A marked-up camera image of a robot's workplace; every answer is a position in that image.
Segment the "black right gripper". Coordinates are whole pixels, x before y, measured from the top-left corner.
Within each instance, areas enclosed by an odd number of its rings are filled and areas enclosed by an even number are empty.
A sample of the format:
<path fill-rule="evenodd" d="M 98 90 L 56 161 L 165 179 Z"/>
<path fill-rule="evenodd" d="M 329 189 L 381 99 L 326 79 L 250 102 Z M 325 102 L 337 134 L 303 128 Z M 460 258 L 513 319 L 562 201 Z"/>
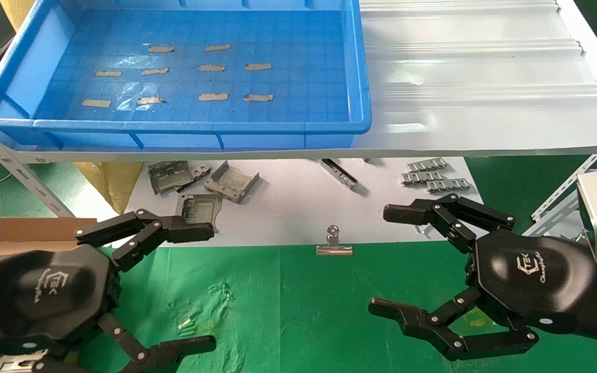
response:
<path fill-rule="evenodd" d="M 514 217 L 457 194 L 386 205 L 383 219 L 431 225 L 461 253 L 472 252 L 467 283 L 475 288 L 436 311 L 369 301 L 369 313 L 397 322 L 405 337 L 428 342 L 452 362 L 524 354 L 539 340 L 528 326 L 597 340 L 597 263 L 585 244 L 516 235 Z M 466 223 L 491 233 L 476 240 Z M 451 331 L 476 305 L 507 331 L 468 337 Z"/>

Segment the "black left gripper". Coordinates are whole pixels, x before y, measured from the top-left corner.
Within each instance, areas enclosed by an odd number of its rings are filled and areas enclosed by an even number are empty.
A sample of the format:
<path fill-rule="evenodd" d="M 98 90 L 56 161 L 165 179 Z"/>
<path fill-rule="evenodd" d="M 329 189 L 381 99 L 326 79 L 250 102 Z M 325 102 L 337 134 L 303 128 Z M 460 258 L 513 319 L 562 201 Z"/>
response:
<path fill-rule="evenodd" d="M 109 257 L 88 245 L 0 256 L 0 355 L 64 357 L 103 331 L 130 357 L 121 372 L 175 372 L 186 356 L 216 349 L 213 335 L 143 347 L 111 313 L 119 281 Z"/>

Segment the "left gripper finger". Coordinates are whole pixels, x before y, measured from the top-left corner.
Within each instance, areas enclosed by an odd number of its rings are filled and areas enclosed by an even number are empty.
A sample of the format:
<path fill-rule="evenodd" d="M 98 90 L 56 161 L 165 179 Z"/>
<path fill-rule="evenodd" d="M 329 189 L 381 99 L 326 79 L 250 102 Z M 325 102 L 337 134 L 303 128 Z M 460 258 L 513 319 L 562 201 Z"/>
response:
<path fill-rule="evenodd" d="M 118 271 L 127 272 L 139 264 L 162 243 L 208 241 L 214 236 L 214 226 L 207 223 L 187 223 L 180 216 L 158 216 L 140 209 L 77 229 L 76 242 L 95 248 L 128 239 L 111 254 Z"/>

